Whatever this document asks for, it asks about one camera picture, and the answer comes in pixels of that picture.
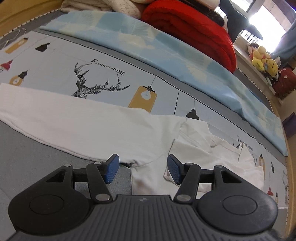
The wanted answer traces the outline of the light blue folded blanket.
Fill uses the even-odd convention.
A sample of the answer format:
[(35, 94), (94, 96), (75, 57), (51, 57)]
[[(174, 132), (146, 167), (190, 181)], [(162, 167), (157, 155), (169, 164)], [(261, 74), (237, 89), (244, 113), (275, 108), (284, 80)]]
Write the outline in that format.
[(42, 29), (126, 54), (200, 90), (242, 116), (287, 155), (280, 118), (226, 68), (175, 37), (131, 16), (104, 11), (72, 11)]

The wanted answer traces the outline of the grey patterned bed sheet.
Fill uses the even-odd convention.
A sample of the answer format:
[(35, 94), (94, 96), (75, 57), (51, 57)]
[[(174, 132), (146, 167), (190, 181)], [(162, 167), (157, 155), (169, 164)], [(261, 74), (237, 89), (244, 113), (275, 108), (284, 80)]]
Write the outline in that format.
[(234, 147), (245, 145), (264, 174), (265, 194), (278, 208), (273, 227), (256, 235), (231, 235), (204, 222), (192, 205), (169, 194), (132, 193), (131, 164), (122, 163), (107, 185), (110, 203), (95, 205), (85, 221), (60, 234), (17, 232), (9, 217), (12, 199), (65, 164), (92, 161), (34, 140), (1, 120), (1, 240), (284, 240), (289, 190), (283, 155), (242, 116), (221, 102), (126, 54), (42, 27), (51, 12), (1, 37), (1, 84), (53, 92), (153, 115), (204, 121), (211, 134)]

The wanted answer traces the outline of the purple box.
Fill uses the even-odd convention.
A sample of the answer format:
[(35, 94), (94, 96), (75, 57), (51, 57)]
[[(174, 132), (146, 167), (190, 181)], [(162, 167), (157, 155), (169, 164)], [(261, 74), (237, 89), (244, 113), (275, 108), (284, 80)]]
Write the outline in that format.
[(291, 115), (289, 115), (283, 122), (283, 128), (285, 130), (285, 134), (287, 138), (292, 137), (296, 134), (296, 115), (295, 112), (293, 112)]

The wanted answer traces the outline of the dark red bag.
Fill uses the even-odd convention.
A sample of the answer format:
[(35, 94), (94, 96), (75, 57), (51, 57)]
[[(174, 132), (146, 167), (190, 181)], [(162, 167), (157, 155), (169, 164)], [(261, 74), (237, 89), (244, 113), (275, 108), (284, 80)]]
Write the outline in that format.
[(284, 99), (295, 90), (295, 74), (289, 67), (279, 71), (278, 80), (274, 82), (275, 96)]

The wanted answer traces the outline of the red blanket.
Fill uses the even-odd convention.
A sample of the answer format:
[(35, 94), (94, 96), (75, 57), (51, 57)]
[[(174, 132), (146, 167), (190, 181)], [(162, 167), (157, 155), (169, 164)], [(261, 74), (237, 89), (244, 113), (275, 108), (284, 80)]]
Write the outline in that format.
[(228, 71), (236, 70), (233, 42), (224, 27), (181, 1), (153, 1), (143, 22), (194, 47)]

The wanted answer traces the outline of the cream knitted blanket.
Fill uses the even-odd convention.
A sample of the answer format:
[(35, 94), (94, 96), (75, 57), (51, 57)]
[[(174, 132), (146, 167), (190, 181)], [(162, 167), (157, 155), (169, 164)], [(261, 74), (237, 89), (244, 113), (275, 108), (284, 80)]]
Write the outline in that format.
[(60, 10), (64, 13), (70, 11), (114, 11), (140, 19), (145, 8), (152, 1), (141, 0), (65, 0)]

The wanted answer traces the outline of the yellow plush toys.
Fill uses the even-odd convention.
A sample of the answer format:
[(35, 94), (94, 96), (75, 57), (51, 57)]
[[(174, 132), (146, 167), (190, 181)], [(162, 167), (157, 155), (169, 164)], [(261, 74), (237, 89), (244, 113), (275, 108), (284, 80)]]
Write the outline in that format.
[(267, 50), (256, 43), (247, 45), (247, 52), (249, 54), (252, 65), (261, 72), (264, 77), (271, 83), (278, 80), (279, 70), (278, 64), (271, 58)]

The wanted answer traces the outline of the white long-sleeve shirt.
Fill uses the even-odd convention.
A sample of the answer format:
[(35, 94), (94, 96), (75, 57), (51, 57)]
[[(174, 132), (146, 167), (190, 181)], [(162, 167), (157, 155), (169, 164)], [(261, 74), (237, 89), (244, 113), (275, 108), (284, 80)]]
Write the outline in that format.
[(262, 189), (264, 174), (245, 145), (211, 134), (208, 124), (175, 115), (153, 115), (53, 92), (1, 84), (1, 120), (43, 144), (92, 161), (118, 154), (131, 164), (132, 193), (169, 194), (178, 186), (167, 168), (172, 154), (203, 169), (222, 165)]

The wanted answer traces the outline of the dark blue shark plush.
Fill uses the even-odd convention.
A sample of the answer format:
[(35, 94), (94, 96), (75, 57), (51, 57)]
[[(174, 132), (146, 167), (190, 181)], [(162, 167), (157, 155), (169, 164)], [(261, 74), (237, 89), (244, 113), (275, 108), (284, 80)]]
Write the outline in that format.
[(258, 39), (263, 40), (263, 37), (257, 30), (257, 28), (255, 28), (254, 25), (250, 24), (249, 20), (244, 15), (236, 11), (229, 0), (220, 0), (219, 8), (221, 8), (221, 10), (227, 16), (228, 34), (233, 43), (235, 42), (240, 32), (243, 30), (248, 31)]

